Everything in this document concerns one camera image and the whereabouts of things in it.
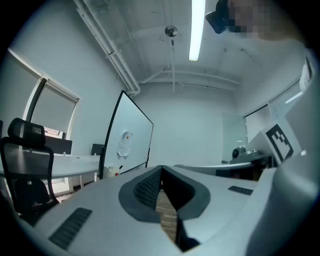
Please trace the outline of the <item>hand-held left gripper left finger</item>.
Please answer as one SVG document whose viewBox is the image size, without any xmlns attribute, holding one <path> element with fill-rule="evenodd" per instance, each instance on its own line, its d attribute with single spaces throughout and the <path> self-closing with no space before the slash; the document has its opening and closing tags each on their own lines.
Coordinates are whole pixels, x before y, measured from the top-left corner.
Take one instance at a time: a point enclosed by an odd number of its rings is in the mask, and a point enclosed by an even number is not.
<svg viewBox="0 0 320 256">
<path fill-rule="evenodd" d="M 75 256 L 179 256 L 181 250 L 160 223 L 138 221 L 121 206 L 119 191 L 125 183 L 150 171 L 132 170 L 91 183 L 48 211 L 35 230 L 49 238 L 77 209 L 91 210 L 67 252 Z"/>
</svg>

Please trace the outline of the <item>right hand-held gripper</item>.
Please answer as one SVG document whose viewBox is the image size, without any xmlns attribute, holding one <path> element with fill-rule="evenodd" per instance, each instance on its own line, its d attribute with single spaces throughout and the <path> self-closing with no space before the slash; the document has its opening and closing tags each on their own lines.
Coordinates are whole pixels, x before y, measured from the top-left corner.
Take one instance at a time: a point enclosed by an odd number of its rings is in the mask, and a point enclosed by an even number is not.
<svg viewBox="0 0 320 256">
<path fill-rule="evenodd" d="M 238 148 L 230 164 L 253 162 L 262 156 L 272 156 L 279 165 L 304 149 L 304 129 L 288 121 L 274 121 L 262 129 L 244 147 Z"/>
</svg>

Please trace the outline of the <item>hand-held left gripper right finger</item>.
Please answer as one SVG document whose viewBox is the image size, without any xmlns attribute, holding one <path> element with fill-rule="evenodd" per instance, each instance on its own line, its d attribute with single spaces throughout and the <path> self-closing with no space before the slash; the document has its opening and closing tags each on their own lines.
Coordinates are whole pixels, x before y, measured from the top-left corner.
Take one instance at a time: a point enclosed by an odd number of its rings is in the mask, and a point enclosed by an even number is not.
<svg viewBox="0 0 320 256">
<path fill-rule="evenodd" d="M 257 182 L 162 166 L 162 189 L 177 213 L 175 244 L 182 250 L 203 244 L 243 208 Z"/>
</svg>

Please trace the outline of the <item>black-framed whiteboard on stand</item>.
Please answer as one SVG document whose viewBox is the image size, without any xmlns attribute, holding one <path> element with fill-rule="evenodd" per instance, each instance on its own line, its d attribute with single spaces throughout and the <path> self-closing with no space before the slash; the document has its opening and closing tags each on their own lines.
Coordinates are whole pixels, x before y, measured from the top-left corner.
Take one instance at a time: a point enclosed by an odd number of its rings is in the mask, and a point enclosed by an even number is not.
<svg viewBox="0 0 320 256">
<path fill-rule="evenodd" d="M 107 130 L 104 152 L 99 158 L 98 176 L 103 179 L 104 166 L 123 167 L 119 174 L 146 165 L 152 140 L 154 124 L 125 92 L 121 91 Z M 131 150 L 127 157 L 117 153 L 119 140 L 125 131 L 132 136 Z"/>
</svg>

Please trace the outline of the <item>grey curved desk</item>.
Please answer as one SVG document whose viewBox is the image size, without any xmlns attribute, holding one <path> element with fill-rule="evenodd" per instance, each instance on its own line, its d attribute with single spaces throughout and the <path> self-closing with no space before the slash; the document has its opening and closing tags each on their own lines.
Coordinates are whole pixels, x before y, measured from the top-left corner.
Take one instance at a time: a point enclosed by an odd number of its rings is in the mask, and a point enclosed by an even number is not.
<svg viewBox="0 0 320 256">
<path fill-rule="evenodd" d="M 223 165 L 208 165 L 208 166 L 191 166 L 191 165 L 184 165 L 184 164 L 176 164 L 175 167 L 186 169 L 189 171 L 218 176 L 229 174 L 230 171 L 238 171 L 238 170 L 246 170 L 250 169 L 254 166 L 251 162 L 244 162 L 244 163 L 236 163 L 236 164 L 223 164 Z"/>
</svg>

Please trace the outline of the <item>white office desk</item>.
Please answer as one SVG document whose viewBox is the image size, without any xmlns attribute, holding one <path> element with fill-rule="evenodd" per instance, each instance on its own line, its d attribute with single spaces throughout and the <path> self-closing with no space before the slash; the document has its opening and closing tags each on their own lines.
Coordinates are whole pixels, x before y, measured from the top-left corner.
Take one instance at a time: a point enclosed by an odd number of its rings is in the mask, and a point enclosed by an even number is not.
<svg viewBox="0 0 320 256">
<path fill-rule="evenodd" d="M 87 173 L 95 173 L 99 169 L 99 156 L 73 156 L 73 155 L 53 155 L 52 179 L 69 178 L 81 176 Z M 0 178 L 5 177 L 7 166 L 12 168 L 14 176 L 31 175 L 42 180 L 48 179 L 48 168 L 50 154 L 48 152 L 38 152 L 21 150 L 15 148 L 13 152 L 6 156 L 0 156 Z"/>
</svg>

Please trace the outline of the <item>short black desk divider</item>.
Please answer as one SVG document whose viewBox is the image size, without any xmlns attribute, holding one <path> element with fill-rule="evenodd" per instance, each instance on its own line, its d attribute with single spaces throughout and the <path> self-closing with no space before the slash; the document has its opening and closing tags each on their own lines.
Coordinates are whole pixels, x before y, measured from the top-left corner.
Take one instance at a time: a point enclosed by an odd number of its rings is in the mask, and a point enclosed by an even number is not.
<svg viewBox="0 0 320 256">
<path fill-rule="evenodd" d="M 91 155 L 92 156 L 100 156 L 104 153 L 105 145 L 104 144 L 97 144 L 93 143 L 91 148 Z"/>
</svg>

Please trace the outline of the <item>crumpled white paper sheet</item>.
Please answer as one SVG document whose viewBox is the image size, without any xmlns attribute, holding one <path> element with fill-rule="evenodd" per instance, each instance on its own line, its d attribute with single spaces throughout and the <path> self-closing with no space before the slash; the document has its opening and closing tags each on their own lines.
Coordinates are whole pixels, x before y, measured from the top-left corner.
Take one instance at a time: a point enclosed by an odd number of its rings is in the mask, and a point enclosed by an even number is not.
<svg viewBox="0 0 320 256">
<path fill-rule="evenodd" d="M 122 133 L 117 147 L 117 154 L 120 157 L 127 157 L 129 155 L 132 147 L 132 137 L 133 133 L 128 130 Z"/>
</svg>

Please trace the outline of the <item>long black desk divider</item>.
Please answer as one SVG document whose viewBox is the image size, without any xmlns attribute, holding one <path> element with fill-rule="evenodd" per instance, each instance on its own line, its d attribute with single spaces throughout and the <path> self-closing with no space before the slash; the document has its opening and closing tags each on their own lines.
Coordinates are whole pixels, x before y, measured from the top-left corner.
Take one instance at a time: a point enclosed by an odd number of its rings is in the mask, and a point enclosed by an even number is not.
<svg viewBox="0 0 320 256">
<path fill-rule="evenodd" d="M 55 138 L 51 136 L 45 137 L 45 145 L 53 150 L 54 154 L 70 155 L 72 151 L 71 140 Z"/>
</svg>

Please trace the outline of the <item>black mesh office chair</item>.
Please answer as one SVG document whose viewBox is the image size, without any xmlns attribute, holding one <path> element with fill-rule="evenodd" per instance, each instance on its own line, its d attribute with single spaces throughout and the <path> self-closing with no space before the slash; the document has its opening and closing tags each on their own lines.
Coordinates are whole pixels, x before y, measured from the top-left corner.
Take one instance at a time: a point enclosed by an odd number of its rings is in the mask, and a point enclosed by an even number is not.
<svg viewBox="0 0 320 256">
<path fill-rule="evenodd" d="M 46 146 L 44 127 L 15 118 L 0 139 L 0 157 L 13 207 L 34 226 L 59 204 L 52 186 L 54 152 Z"/>
</svg>

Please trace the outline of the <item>grey roller blind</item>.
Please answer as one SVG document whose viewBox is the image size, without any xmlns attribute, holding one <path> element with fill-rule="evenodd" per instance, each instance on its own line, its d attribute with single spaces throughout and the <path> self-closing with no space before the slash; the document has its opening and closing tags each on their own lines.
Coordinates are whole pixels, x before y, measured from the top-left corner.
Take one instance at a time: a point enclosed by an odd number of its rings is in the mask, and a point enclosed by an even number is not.
<svg viewBox="0 0 320 256">
<path fill-rule="evenodd" d="M 16 53 L 7 50 L 0 64 L 0 120 L 9 125 L 23 118 L 32 92 L 42 75 Z"/>
<path fill-rule="evenodd" d="M 79 98 L 48 79 L 31 116 L 31 122 L 67 133 Z"/>
</svg>

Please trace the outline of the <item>long ceiling strip light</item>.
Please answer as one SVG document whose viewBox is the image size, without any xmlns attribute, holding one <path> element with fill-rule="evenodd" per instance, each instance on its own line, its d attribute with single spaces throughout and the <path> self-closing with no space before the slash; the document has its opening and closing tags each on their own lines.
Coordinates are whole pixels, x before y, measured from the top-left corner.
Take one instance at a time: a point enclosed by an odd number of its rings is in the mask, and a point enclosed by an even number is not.
<svg viewBox="0 0 320 256">
<path fill-rule="evenodd" d="M 189 47 L 189 61 L 197 62 L 199 59 L 204 19 L 205 19 L 206 0 L 191 0 L 191 34 Z"/>
</svg>

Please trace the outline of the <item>round metal ceiling fixture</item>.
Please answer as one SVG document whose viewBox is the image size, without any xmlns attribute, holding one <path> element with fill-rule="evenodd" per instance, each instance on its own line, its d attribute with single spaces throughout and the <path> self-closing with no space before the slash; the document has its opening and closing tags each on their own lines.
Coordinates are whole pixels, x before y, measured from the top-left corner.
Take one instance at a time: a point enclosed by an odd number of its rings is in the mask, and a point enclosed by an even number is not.
<svg viewBox="0 0 320 256">
<path fill-rule="evenodd" d="M 173 38 L 178 34 L 178 29 L 173 25 L 168 25 L 164 32 L 169 38 Z"/>
</svg>

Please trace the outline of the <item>white ceiling pipe bundle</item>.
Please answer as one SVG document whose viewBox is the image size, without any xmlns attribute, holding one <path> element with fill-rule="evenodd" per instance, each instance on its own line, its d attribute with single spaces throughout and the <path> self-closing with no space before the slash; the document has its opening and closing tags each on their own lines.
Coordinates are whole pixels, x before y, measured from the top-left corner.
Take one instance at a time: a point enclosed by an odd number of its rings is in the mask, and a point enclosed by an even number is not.
<svg viewBox="0 0 320 256">
<path fill-rule="evenodd" d="M 105 58 L 110 61 L 124 83 L 127 93 L 138 95 L 141 92 L 138 81 L 125 61 L 122 50 L 118 48 L 100 17 L 100 12 L 108 13 L 115 8 L 114 0 L 73 0 L 73 2 L 80 18 L 105 54 Z"/>
</svg>

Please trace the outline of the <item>frosted glass wall board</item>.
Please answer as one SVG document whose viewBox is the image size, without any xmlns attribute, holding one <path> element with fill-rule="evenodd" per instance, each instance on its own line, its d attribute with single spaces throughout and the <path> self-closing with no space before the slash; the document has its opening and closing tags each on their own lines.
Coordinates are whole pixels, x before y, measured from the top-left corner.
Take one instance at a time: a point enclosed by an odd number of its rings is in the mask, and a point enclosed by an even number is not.
<svg viewBox="0 0 320 256">
<path fill-rule="evenodd" d="M 247 143 L 245 119 L 236 114 L 222 113 L 222 160 L 230 161 L 233 150 Z"/>
</svg>

